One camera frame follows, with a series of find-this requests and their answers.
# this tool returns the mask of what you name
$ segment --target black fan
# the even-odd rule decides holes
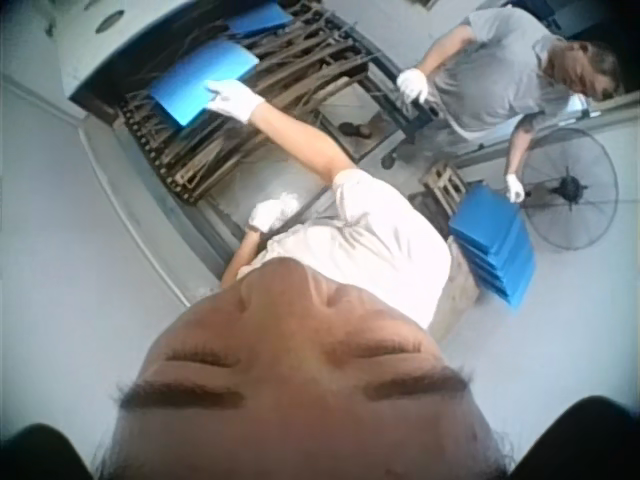
[[[607,151],[588,133],[561,128],[535,141],[522,179],[523,208],[536,233],[551,245],[587,248],[611,227],[618,178]]]

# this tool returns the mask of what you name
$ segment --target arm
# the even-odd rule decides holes
[[[424,103],[429,98],[427,76],[473,41],[475,35],[469,25],[459,25],[438,39],[415,68],[405,70],[398,76],[396,85],[404,101],[411,103],[417,99]]]
[[[341,171],[356,168],[326,133],[290,117],[267,102],[256,107],[250,123],[327,184],[332,184]]]
[[[260,243],[260,232],[257,230],[248,230],[240,244],[240,248],[236,251],[231,259],[231,263],[224,271],[220,287],[227,288],[236,281],[238,272],[242,267],[253,262],[258,255],[258,245]]]
[[[416,68],[420,70],[425,77],[429,76],[437,70],[440,65],[474,41],[475,36],[471,27],[469,25],[459,25],[436,40]]]
[[[269,105],[237,80],[208,82],[207,87],[216,93],[208,104],[210,110],[251,123],[325,183],[333,183],[343,170],[356,168],[327,134]]]
[[[533,115],[525,115],[511,134],[505,175],[516,175],[518,173],[522,159],[527,153],[534,135]]]

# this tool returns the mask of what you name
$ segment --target wooden pallet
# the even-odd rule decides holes
[[[434,165],[421,183],[436,195],[449,217],[458,210],[458,205],[467,194],[467,184],[458,171],[446,162]]]

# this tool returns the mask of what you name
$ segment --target hair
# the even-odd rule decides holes
[[[623,91],[620,63],[608,45],[600,42],[589,42],[589,45],[589,64],[596,73],[605,75],[613,82],[613,90],[603,93],[604,100],[609,100]]]

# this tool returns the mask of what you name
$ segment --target hand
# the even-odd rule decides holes
[[[525,193],[524,187],[522,186],[522,183],[520,183],[520,180],[518,180],[518,177],[513,173],[509,173],[505,179],[507,181],[507,197],[509,198],[509,201],[511,203],[522,202],[524,200]]]
[[[259,203],[253,209],[249,218],[249,225],[269,233],[277,230],[300,208],[298,197],[290,193],[283,193],[277,200],[267,200]]]
[[[417,68],[410,68],[402,72],[398,76],[396,85],[407,103],[413,102],[416,98],[420,103],[424,103],[427,100],[427,95],[429,94],[427,77]]]
[[[207,82],[207,88],[216,96],[207,104],[207,109],[221,113],[246,124],[251,114],[264,98],[238,80]]]

